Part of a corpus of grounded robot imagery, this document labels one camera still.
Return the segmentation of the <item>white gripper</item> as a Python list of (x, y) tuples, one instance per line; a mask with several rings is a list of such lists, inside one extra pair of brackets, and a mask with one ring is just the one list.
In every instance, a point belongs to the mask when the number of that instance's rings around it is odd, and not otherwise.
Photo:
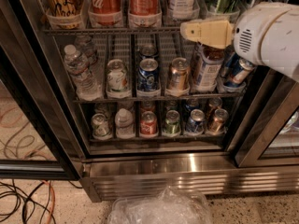
[(193, 20), (180, 25), (183, 38), (215, 49), (232, 44), (236, 53), (255, 65), (299, 82), (299, 6), (262, 2), (249, 8), (234, 26), (227, 20)]

